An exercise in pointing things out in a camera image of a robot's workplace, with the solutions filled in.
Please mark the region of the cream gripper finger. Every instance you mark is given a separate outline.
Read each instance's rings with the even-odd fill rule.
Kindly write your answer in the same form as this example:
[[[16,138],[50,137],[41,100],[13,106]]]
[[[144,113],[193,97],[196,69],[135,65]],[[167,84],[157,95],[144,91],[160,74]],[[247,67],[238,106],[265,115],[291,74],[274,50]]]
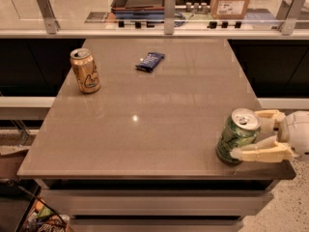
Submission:
[[[278,130],[281,122],[286,118],[285,113],[277,109],[258,110],[255,114],[261,120],[262,131]]]
[[[271,136],[257,143],[233,148],[230,156],[240,161],[281,162],[291,160],[295,153],[287,143],[281,143]]]

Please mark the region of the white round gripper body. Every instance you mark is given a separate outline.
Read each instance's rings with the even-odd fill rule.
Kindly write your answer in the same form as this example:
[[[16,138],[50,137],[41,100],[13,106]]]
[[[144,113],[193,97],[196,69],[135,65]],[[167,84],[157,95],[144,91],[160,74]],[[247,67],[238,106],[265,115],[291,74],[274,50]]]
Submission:
[[[287,143],[297,154],[297,159],[309,160],[309,112],[297,111],[280,123],[278,140]]]

